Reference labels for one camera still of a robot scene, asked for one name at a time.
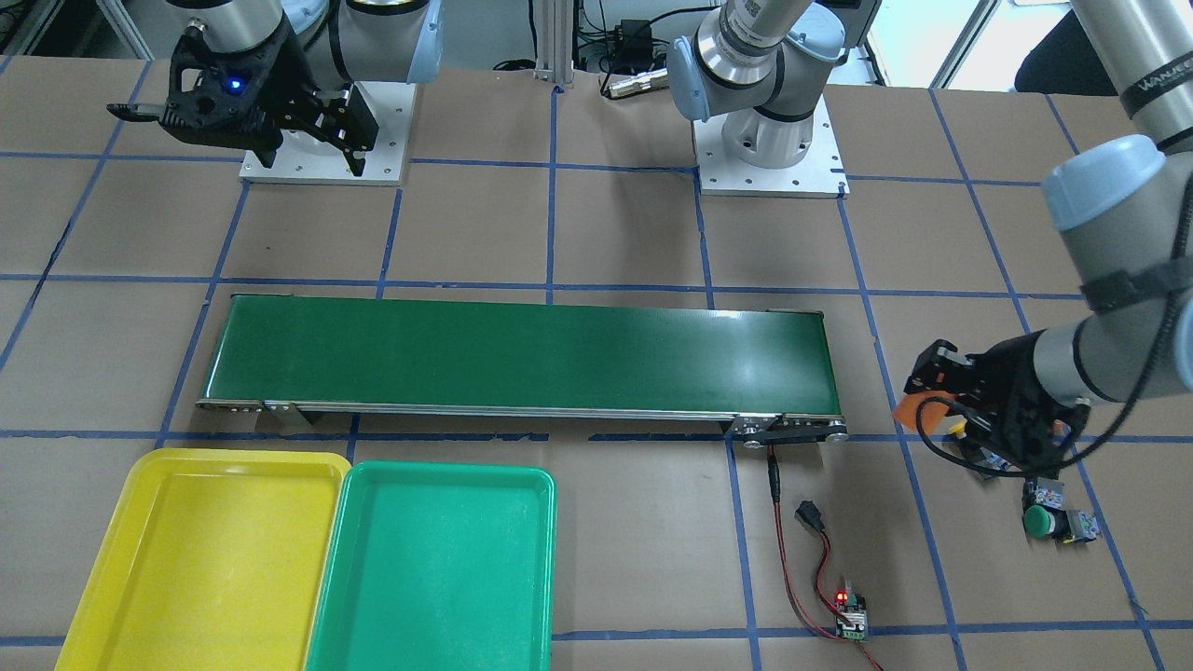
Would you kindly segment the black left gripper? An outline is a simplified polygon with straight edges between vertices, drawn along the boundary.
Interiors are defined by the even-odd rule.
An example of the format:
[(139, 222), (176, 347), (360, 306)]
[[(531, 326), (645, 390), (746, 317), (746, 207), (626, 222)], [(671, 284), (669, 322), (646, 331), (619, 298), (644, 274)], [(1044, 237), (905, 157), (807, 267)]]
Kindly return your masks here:
[(1056, 478), (1068, 449), (1055, 442), (1055, 423), (1061, 420), (1074, 433), (1082, 433), (1087, 407), (1058, 404), (1044, 390), (1033, 363), (1041, 336), (1041, 331), (1019, 336), (977, 355), (959, 351), (950, 340), (934, 340), (913, 362), (904, 394), (942, 390), (956, 396), (973, 395), (993, 429), (988, 436), (975, 420), (957, 418), (968, 421), (968, 437), (983, 447), (988, 447), (988, 437), (993, 453), (1031, 476)]

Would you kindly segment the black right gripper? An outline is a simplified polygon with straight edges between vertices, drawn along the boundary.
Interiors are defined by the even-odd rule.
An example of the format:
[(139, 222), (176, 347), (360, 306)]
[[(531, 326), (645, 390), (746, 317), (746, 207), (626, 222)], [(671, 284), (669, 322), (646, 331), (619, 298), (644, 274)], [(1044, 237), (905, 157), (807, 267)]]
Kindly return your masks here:
[(218, 53), (212, 38), (212, 30), (191, 24), (174, 48), (160, 118), (166, 133), (187, 144), (251, 150), (266, 170), (283, 131), (313, 133), (363, 177), (379, 133), (373, 112), (354, 84), (317, 90), (290, 21), (243, 53)]

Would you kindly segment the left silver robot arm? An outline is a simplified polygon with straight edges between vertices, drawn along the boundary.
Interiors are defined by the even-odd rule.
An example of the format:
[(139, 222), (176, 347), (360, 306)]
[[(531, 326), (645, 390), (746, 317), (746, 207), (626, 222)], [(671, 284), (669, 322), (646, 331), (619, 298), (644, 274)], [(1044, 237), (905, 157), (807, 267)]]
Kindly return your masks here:
[(925, 439), (966, 418), (1019, 475), (1052, 478), (1142, 400), (1189, 412), (1189, 153), (1121, 129), (1099, 97), (840, 86), (853, 192), (707, 207), (721, 308), (854, 293), (878, 308), (896, 417)]

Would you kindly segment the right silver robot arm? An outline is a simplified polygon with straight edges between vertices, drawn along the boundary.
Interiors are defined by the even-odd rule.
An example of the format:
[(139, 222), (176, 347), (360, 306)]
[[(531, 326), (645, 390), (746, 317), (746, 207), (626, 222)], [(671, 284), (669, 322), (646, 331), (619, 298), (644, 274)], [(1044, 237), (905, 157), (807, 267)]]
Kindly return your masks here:
[(418, 85), (438, 76), (439, 1), (173, 1), (168, 94), (144, 113), (187, 144), (245, 152), (256, 183), (396, 185)]

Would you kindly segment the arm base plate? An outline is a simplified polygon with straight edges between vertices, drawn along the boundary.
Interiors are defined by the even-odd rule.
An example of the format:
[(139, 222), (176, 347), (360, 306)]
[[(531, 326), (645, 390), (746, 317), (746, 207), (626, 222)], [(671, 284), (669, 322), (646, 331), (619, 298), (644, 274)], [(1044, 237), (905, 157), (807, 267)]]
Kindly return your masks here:
[(837, 199), (851, 193), (824, 97), (779, 122), (747, 109), (692, 123), (700, 191), (721, 197)]
[(350, 101), (367, 103), (378, 123), (375, 147), (363, 153), (363, 174), (350, 170), (344, 154), (307, 133), (282, 133), (282, 148), (271, 167), (248, 152), (239, 178), (260, 184), (400, 186), (404, 181), (406, 144), (413, 127), (418, 84), (363, 81), (353, 85)]

